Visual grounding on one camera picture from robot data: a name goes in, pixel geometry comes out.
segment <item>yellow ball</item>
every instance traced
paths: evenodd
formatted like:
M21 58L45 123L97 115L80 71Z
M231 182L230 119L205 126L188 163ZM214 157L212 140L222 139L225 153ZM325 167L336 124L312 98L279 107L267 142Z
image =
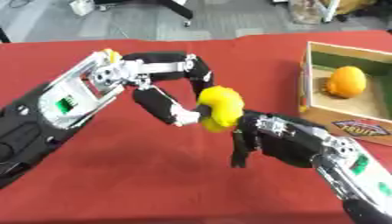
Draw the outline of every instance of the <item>yellow ball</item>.
M361 94L367 85L366 75L356 66L343 66L335 70L326 83L332 95L351 98Z
M228 87L209 87L204 89L198 99L198 104L209 106L211 117L205 118L202 124L213 132L224 130L237 124L243 115L244 102L241 96Z

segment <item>orange fruit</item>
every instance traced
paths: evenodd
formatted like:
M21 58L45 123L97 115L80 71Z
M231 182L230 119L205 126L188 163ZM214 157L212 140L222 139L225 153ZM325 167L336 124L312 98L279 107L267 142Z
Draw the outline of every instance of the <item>orange fruit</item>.
M326 83L326 91L332 95L351 98L366 88L366 75L356 66L343 66L335 70Z

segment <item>robotic hand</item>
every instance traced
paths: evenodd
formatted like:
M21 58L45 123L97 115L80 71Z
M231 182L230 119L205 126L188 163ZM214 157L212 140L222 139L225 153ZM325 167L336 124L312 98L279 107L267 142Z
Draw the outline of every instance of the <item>robotic hand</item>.
M233 167L245 167L249 153L262 148L286 164L314 167L355 223L392 223L392 177L352 138L300 118L246 110L233 139Z
M0 110L0 188L56 151L127 87L136 87L135 102L161 121L177 126L197 123L203 107L187 110L154 85L179 78L191 82L196 97L213 85L213 73L194 54L147 52L122 57L105 50L16 99Z

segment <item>red tablecloth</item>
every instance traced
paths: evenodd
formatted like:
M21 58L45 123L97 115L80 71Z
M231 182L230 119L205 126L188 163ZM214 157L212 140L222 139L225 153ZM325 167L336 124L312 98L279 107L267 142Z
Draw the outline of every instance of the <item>red tablecloth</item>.
M187 50L246 107L296 114L306 41L392 52L384 31L262 35L234 40L81 41L0 45L0 104L65 72L92 51ZM161 83L187 107L184 80ZM392 148L364 143L392 170ZM0 191L0 223L349 223L324 180L260 153L229 168L229 133L166 126L123 94L64 147Z

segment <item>cardboard box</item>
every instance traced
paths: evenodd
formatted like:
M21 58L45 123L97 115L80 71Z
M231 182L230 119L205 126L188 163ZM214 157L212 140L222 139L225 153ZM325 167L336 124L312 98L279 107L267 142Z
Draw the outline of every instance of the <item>cardboard box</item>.
M338 67L355 66L367 76L366 90L351 99L323 91ZM392 145L392 53L309 42L300 78L301 117L333 134Z

